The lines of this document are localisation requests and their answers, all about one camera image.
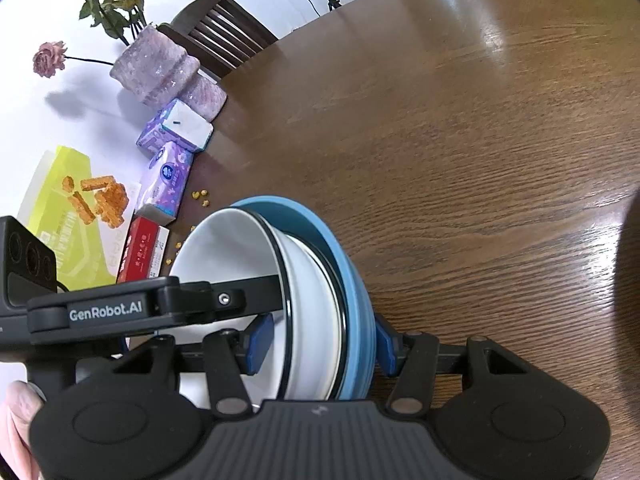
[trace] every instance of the purple tissue pack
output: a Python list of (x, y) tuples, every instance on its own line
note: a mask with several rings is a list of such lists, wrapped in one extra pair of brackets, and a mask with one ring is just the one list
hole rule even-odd
[(140, 181), (135, 214), (162, 226), (174, 221), (192, 162), (193, 153), (175, 142), (160, 148)]
[(180, 99), (174, 99), (146, 124), (136, 144), (155, 154), (172, 140), (185, 150), (196, 153), (207, 147), (212, 132), (211, 123)]

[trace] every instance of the wooden table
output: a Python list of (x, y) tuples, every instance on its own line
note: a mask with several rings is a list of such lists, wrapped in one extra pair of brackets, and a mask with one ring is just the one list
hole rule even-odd
[(598, 478), (638, 478), (636, 0), (358, 0), (222, 85), (172, 244), (239, 198), (299, 200), (398, 329), (485, 334), (576, 388), (612, 428)]

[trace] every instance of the white tissue box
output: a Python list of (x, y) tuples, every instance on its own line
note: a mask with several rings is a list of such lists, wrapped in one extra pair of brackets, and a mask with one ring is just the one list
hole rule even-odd
[(197, 153), (206, 148), (212, 132), (211, 123), (207, 123), (180, 99), (174, 99), (146, 124), (136, 144), (153, 155), (170, 141), (191, 153)]

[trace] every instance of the blue gripper pad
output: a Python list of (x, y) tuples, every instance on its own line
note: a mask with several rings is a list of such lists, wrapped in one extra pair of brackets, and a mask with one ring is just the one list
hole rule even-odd
[(258, 373), (262, 362), (273, 343), (273, 315), (264, 316), (262, 323), (250, 335), (249, 349), (246, 354), (247, 375)]
[(398, 359), (394, 353), (393, 340), (378, 322), (376, 322), (376, 361), (387, 377), (395, 377), (398, 374)]

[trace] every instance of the white wall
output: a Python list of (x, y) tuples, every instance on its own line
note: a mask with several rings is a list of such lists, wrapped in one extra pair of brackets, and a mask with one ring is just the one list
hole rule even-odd
[[(193, 0), (146, 0), (148, 20), (169, 22)], [(236, 0), (276, 36), (283, 37), (316, 18), (307, 0)], [(326, 0), (312, 0), (321, 14)], [(89, 156), (101, 155), (137, 177), (146, 157), (135, 140), (152, 110), (139, 104), (109, 67), (68, 60), (52, 79), (33, 73), (32, 57), (41, 43), (65, 41), (70, 56), (113, 61), (123, 46), (89, 19), (77, 19), (82, 0), (2, 0), (0, 42), (0, 155), (3, 184), (0, 216), (15, 215), (42, 153), (59, 144)], [(0, 400), (4, 386), (24, 376), (21, 365), (0, 365)]]

